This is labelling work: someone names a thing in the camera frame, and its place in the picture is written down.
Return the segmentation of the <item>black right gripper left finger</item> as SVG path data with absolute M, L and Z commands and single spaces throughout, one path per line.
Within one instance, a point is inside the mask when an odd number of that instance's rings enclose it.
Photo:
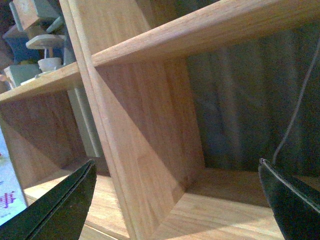
M 93 159 L 1 225 L 2 240 L 78 240 L 97 181 Z

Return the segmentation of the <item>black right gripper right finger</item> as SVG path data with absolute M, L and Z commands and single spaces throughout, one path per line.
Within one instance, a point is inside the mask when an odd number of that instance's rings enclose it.
M 261 158 L 259 180 L 286 240 L 320 238 L 320 192 Z

